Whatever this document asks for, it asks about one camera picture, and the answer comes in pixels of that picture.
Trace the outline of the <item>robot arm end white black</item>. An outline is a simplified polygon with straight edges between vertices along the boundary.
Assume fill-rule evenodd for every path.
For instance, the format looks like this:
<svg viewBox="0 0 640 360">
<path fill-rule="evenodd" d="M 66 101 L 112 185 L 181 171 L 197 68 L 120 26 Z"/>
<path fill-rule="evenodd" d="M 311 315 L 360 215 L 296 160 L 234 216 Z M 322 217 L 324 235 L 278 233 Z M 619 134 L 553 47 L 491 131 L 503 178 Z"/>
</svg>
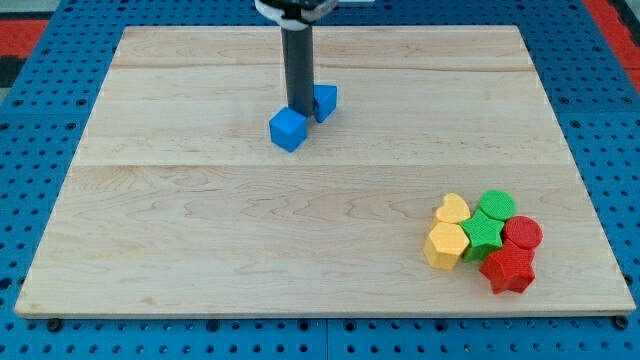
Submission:
<svg viewBox="0 0 640 360">
<path fill-rule="evenodd" d="M 327 16 L 338 0 L 255 0 L 256 10 L 288 31 L 302 31 Z"/>
</svg>

